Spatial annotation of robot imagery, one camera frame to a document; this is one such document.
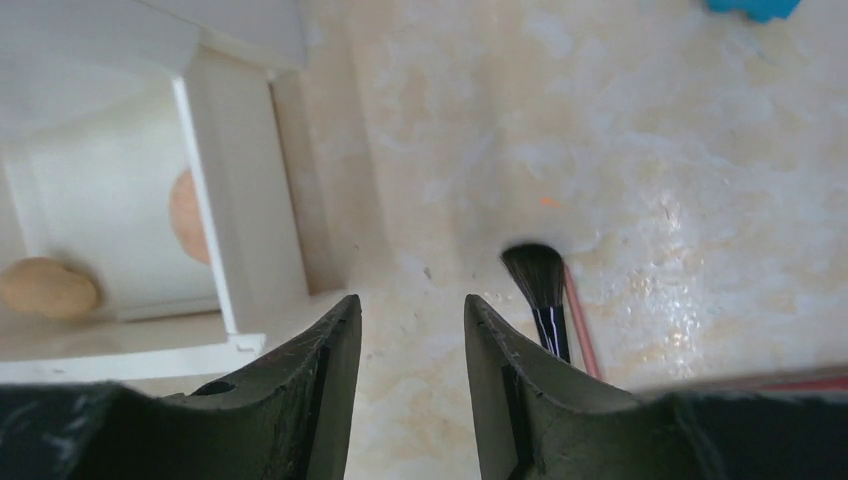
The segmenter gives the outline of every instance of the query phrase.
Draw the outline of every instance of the brush bristles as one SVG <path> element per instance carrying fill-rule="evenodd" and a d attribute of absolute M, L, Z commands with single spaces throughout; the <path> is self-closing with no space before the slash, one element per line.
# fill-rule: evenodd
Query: brush bristles
<path fill-rule="evenodd" d="M 501 261 L 530 307 L 562 305 L 565 264 L 556 250 L 539 243 L 523 243 L 501 253 Z"/>

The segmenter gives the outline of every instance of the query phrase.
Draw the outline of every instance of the brown potato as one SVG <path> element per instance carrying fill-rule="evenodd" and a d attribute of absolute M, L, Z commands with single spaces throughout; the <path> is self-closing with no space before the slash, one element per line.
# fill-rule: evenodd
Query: brown potato
<path fill-rule="evenodd" d="M 171 188 L 169 204 L 171 228 L 185 253 L 200 263 L 209 265 L 209 249 L 203 233 L 203 221 L 194 188 L 194 177 L 186 169 Z"/>
<path fill-rule="evenodd" d="M 0 299 L 12 310 L 71 320 L 97 307 L 97 287 L 56 260 L 20 260 L 0 275 Z"/>

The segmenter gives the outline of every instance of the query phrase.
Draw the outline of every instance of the white cabinet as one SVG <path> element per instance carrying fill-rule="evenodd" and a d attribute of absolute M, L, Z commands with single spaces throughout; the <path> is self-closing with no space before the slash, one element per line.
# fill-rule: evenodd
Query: white cabinet
<path fill-rule="evenodd" d="M 0 308 L 0 382 L 227 372 L 320 315 L 268 84 L 303 59 L 293 1 L 13 0 L 0 19 L 0 269 L 62 260 L 103 299 L 74 323 Z M 210 266 L 170 229 L 186 167 Z"/>

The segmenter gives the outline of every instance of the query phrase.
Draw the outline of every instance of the white box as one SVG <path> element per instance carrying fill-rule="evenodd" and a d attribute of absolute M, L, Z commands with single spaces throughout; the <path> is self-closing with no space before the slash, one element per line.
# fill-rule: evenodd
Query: white box
<path fill-rule="evenodd" d="M 47 256 L 104 294 L 75 323 L 0 307 L 0 383 L 228 372 L 328 304 L 307 293 L 267 71 L 194 52 L 173 80 L 0 142 L 0 270 Z M 187 166 L 208 267 L 170 228 Z"/>

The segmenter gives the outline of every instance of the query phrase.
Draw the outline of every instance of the blue object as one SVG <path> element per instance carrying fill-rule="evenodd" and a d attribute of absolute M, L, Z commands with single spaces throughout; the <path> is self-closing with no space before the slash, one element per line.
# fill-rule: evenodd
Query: blue object
<path fill-rule="evenodd" d="M 787 19 L 801 0 L 707 0 L 714 12 L 742 10 L 755 22 L 766 23 L 774 17 Z"/>

